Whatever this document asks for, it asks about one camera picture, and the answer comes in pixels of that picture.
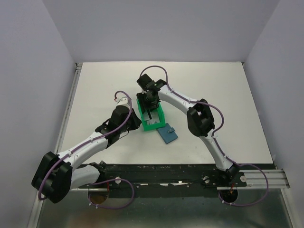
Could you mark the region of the green plastic bin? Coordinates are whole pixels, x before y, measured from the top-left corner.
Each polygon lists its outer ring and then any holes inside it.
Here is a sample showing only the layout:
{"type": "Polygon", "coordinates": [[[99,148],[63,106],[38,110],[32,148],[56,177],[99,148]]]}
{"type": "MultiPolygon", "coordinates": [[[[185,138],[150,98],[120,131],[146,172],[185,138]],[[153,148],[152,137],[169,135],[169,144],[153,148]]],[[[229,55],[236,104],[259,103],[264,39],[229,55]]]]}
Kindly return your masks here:
{"type": "Polygon", "coordinates": [[[144,107],[143,94],[136,94],[136,102],[138,106],[138,111],[142,121],[143,130],[152,131],[158,128],[165,127],[165,115],[162,106],[158,104],[158,107],[154,110],[148,110],[144,107]]]}

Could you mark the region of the blue card holder wallet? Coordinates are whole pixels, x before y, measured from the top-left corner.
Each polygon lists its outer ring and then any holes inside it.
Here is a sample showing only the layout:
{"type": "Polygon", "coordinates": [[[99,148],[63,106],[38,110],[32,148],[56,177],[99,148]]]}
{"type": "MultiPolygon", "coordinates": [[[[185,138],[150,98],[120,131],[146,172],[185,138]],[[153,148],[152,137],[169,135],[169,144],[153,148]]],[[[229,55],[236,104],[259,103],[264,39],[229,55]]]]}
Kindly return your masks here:
{"type": "Polygon", "coordinates": [[[158,128],[157,132],[165,144],[169,144],[178,139],[178,135],[176,134],[175,129],[168,123],[166,123],[164,127],[158,128]]]}

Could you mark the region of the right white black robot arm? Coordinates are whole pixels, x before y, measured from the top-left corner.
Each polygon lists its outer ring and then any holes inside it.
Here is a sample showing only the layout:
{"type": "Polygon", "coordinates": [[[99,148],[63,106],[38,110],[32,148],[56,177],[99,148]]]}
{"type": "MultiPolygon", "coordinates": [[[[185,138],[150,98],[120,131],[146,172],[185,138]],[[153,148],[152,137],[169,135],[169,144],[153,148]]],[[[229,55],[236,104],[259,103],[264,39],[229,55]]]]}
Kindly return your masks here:
{"type": "Polygon", "coordinates": [[[150,117],[152,112],[160,106],[161,101],[182,111],[187,117],[188,130],[203,141],[213,157],[220,185],[229,186],[234,183],[239,168],[223,153],[216,142],[216,137],[212,132],[215,130],[214,117],[208,102],[204,99],[197,101],[185,98],[171,91],[164,80],[153,81],[147,74],[140,76],[137,84],[142,89],[142,92],[136,96],[143,116],[150,117]]]}

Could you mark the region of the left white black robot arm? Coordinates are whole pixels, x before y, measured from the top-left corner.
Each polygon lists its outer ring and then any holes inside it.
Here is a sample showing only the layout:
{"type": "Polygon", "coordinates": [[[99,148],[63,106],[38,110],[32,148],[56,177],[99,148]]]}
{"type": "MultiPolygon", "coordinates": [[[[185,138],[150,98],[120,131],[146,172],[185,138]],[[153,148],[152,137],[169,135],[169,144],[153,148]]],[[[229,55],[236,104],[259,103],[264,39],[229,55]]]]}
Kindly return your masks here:
{"type": "Polygon", "coordinates": [[[86,184],[102,187],[105,175],[101,165],[84,162],[116,143],[121,134],[138,129],[141,123],[133,108],[117,105],[111,117],[87,139],[58,154],[46,153],[31,182],[38,190],[38,199],[58,203],[71,189],[86,184]]]}

